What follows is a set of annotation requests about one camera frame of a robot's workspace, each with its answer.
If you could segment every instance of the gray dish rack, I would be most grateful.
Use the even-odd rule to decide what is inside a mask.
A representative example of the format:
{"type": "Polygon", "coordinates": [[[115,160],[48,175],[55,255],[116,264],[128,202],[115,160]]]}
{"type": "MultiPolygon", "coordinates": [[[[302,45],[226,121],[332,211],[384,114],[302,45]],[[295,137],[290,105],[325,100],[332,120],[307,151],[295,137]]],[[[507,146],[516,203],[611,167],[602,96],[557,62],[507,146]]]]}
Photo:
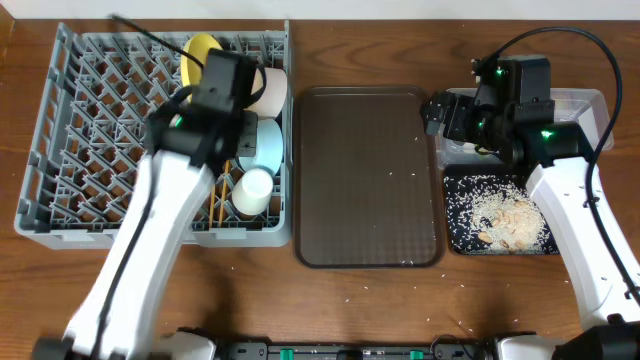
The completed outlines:
{"type": "MultiPolygon", "coordinates": [[[[225,50],[291,74],[289,24],[284,31],[206,32],[225,50]]],[[[198,32],[155,33],[183,47],[198,32]]],[[[14,222],[16,232],[53,249],[109,248],[125,216],[144,154],[143,119],[180,88],[180,55],[138,33],[77,35],[60,24],[34,130],[14,222]]],[[[293,98],[282,111],[284,161],[269,208],[237,215],[221,201],[242,176],[232,161],[218,179],[214,212],[202,204],[183,239],[206,247],[282,246],[291,236],[293,98]],[[218,216],[224,209],[224,220],[218,216]],[[214,216],[209,227],[209,217],[214,216]]]]}

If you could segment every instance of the white wall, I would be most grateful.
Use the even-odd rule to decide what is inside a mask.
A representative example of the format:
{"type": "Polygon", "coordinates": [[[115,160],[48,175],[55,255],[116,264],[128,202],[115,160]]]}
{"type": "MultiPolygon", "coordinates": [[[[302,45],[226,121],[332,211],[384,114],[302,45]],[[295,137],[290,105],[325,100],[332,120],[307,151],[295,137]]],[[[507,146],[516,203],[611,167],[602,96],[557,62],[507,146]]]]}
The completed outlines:
{"type": "Polygon", "coordinates": [[[15,18],[638,20],[640,0],[0,0],[15,18]]]}

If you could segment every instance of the yellow bowl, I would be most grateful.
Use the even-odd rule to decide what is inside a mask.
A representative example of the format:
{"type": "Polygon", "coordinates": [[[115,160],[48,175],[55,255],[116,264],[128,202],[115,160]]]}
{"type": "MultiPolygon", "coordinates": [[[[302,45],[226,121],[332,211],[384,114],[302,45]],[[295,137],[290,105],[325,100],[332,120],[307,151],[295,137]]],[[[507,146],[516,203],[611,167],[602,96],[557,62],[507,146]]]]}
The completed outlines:
{"type": "MultiPolygon", "coordinates": [[[[222,50],[222,46],[209,34],[196,34],[187,41],[183,48],[184,51],[193,55],[203,64],[207,62],[209,49],[222,50]]],[[[182,86],[197,85],[202,78],[202,70],[193,60],[183,55],[180,57],[180,76],[182,78],[182,86]]]]}

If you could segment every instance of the transparent bin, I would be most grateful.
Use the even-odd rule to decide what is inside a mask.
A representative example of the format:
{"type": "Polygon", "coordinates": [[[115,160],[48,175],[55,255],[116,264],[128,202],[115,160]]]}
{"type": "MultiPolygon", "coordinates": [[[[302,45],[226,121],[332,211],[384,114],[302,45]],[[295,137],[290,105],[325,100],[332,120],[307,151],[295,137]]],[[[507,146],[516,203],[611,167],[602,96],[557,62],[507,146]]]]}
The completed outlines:
{"type": "MultiPolygon", "coordinates": [[[[476,89],[449,89],[448,91],[474,96],[476,89]]],[[[604,96],[593,89],[551,89],[551,98],[556,101],[554,121],[575,121],[580,124],[589,143],[595,149],[609,123],[609,112],[604,96]]],[[[613,147],[613,133],[607,139],[603,150],[613,147]]],[[[442,129],[436,141],[438,167],[444,169],[450,164],[502,164],[493,155],[480,155],[474,145],[461,143],[442,137],[442,129]]]]}
{"type": "MultiPolygon", "coordinates": [[[[284,69],[291,79],[288,22],[284,31],[206,32],[225,50],[284,69]]],[[[155,33],[180,48],[199,32],[155,33]]],[[[144,154],[143,119],[181,87],[180,55],[138,33],[74,34],[60,24],[23,179],[16,232],[54,249],[109,248],[126,214],[137,161],[144,154]]],[[[291,237],[292,88],[282,111],[284,161],[264,213],[237,216],[221,201],[242,176],[232,161],[185,232],[206,247],[282,246],[291,237]],[[218,215],[224,208],[224,220],[218,215]],[[209,228],[209,217],[214,225],[209,228]]]]}

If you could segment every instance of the wooden tabletop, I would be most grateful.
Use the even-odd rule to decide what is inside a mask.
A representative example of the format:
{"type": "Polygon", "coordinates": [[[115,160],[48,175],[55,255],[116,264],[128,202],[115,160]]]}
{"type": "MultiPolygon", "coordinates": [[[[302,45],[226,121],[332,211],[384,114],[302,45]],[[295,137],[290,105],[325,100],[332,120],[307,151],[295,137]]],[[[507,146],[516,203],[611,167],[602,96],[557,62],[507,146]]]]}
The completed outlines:
{"type": "MultiPolygon", "coordinates": [[[[13,230],[57,21],[19,20],[0,70],[0,358],[27,358],[39,335],[62,334],[106,251],[52,251],[13,230]]],[[[105,21],[68,21],[76,32],[113,31],[105,21]]],[[[282,29],[281,21],[143,21],[153,31],[282,29]]],[[[322,85],[408,85],[432,92],[474,85],[481,57],[534,21],[294,21],[295,93],[322,85]]],[[[579,22],[603,38],[624,77],[615,147],[599,163],[609,203],[640,251],[640,23],[579,22]]],[[[553,86],[596,88],[613,105],[614,80],[596,46],[544,34],[512,54],[542,53],[553,86]]],[[[437,334],[478,338],[533,330],[581,332],[560,256],[461,257],[447,251],[430,269],[311,270],[282,248],[185,246],[169,279],[158,333],[205,326],[229,337],[274,342],[426,343],[437,334]]]]}

